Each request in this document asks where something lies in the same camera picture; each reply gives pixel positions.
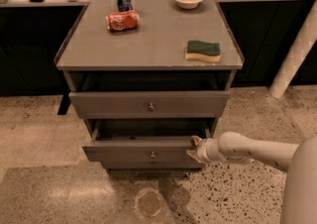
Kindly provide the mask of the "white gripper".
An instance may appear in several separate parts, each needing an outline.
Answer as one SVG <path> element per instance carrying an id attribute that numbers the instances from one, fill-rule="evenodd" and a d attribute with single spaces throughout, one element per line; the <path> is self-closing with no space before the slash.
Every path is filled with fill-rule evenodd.
<path id="1" fill-rule="evenodd" d="M 197 146 L 197 152 L 195 150 L 187 150 L 186 153 L 194 160 L 203 164 L 224 160 L 216 139 L 207 138 L 202 140 L 199 136 L 192 136 L 192 140 Z"/>

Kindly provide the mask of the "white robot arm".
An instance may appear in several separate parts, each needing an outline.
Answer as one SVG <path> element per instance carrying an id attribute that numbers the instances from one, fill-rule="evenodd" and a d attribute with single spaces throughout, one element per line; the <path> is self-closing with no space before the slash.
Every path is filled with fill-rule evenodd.
<path id="1" fill-rule="evenodd" d="M 317 222 L 317 136 L 301 144 L 250 139 L 225 132 L 218 139 L 192 137 L 186 153 L 201 164 L 248 164 L 258 161 L 286 173 L 280 224 Z"/>

